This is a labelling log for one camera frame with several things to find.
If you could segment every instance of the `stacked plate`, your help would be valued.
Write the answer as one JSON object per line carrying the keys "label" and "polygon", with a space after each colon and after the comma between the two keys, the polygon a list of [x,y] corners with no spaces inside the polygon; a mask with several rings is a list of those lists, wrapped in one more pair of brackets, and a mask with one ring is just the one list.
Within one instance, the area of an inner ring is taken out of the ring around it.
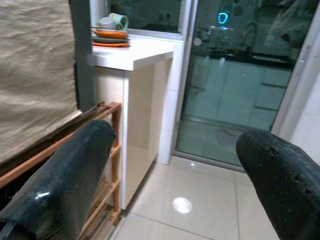
{"label": "stacked plate", "polygon": [[96,35],[92,37],[93,45],[101,47],[130,47],[128,32],[119,30],[105,30],[96,28],[92,30]]}

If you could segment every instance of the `glass door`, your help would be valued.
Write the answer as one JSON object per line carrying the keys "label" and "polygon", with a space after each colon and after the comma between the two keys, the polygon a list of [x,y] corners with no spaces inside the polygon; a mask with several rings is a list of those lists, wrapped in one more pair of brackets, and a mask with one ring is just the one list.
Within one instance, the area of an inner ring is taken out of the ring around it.
{"label": "glass door", "polygon": [[176,150],[240,166],[270,131],[319,0],[198,0]]}

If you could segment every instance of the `mug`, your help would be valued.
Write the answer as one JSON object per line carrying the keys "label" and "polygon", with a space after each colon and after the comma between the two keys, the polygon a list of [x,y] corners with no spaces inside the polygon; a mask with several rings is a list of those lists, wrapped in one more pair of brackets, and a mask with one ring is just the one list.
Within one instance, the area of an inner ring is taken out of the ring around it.
{"label": "mug", "polygon": [[99,25],[103,29],[108,29],[108,30],[117,30],[117,26],[115,21],[113,20],[112,17],[103,17],[99,21]]}
{"label": "mug", "polygon": [[129,20],[127,16],[112,12],[109,14],[109,17],[112,18],[113,21],[115,22],[117,30],[122,30],[122,31],[127,30],[129,25]]}

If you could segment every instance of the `green cup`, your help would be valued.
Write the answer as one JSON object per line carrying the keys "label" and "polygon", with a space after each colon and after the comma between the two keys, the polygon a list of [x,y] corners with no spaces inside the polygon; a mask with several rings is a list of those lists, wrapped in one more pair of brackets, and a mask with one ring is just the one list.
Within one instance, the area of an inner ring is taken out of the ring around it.
{"label": "green cup", "polygon": [[116,29],[126,31],[129,25],[128,17],[117,13],[110,13],[109,17],[113,19]]}

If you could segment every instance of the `burlap curtain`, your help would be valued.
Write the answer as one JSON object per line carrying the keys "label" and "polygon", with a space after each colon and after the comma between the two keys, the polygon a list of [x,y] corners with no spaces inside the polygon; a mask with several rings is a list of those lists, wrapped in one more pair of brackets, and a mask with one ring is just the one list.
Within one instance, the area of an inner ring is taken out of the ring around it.
{"label": "burlap curtain", "polygon": [[0,164],[81,112],[68,0],[0,0]]}

